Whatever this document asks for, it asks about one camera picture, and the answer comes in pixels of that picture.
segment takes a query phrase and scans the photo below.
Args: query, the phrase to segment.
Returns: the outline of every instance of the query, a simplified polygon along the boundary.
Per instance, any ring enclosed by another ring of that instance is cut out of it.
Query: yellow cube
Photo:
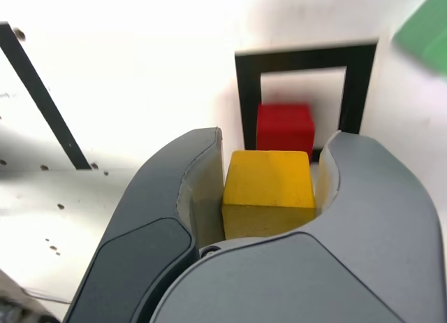
[[[315,214],[306,152],[233,153],[222,201],[226,239],[282,234]]]

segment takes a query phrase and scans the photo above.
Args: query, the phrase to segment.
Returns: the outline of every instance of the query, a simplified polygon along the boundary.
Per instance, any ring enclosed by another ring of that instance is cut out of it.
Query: small hole
[[[13,32],[18,41],[25,41],[27,39],[25,33],[17,27],[13,29]]]
[[[214,252],[219,251],[220,249],[221,249],[220,247],[214,245],[207,246],[200,253],[200,257],[205,258],[207,255],[213,254]]]

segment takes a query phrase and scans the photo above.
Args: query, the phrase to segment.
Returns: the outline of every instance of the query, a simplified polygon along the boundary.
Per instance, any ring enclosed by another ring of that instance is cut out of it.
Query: red block
[[[312,158],[315,126],[307,104],[258,107],[257,150],[300,150]]]

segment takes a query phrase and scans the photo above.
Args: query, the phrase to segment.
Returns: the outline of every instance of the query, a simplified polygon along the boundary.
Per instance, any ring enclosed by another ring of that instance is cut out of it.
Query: black square frame
[[[246,150],[256,149],[256,122],[261,102],[261,74],[346,67],[338,129],[359,134],[377,41],[357,45],[291,51],[236,53],[242,130]],[[312,162],[321,149],[314,148]]]

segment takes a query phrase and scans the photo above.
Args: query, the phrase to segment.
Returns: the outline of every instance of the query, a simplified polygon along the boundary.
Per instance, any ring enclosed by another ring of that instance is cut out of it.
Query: wooden block
[[[226,239],[273,236],[315,218],[306,152],[236,151],[222,201]]]
[[[298,150],[312,160],[315,126],[304,103],[259,105],[257,150]]]

